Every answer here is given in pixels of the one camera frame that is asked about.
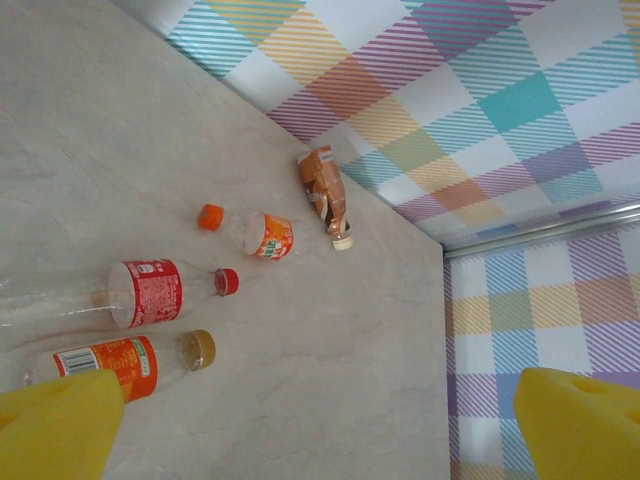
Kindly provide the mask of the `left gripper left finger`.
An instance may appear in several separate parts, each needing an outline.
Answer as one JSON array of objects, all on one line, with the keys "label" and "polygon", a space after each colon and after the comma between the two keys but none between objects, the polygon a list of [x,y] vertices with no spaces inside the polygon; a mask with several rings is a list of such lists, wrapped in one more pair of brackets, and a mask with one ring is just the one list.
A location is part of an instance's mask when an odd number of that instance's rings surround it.
[{"label": "left gripper left finger", "polygon": [[124,416],[114,373],[97,370],[1,395],[3,479],[100,479]]}]

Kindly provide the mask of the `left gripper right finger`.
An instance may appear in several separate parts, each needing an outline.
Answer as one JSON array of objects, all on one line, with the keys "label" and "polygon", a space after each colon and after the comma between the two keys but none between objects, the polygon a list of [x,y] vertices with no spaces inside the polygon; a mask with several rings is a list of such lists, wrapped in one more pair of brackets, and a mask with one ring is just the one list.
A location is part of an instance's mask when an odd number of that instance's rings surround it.
[{"label": "left gripper right finger", "polygon": [[527,368],[514,412],[541,479],[637,479],[639,391],[549,368]]}]

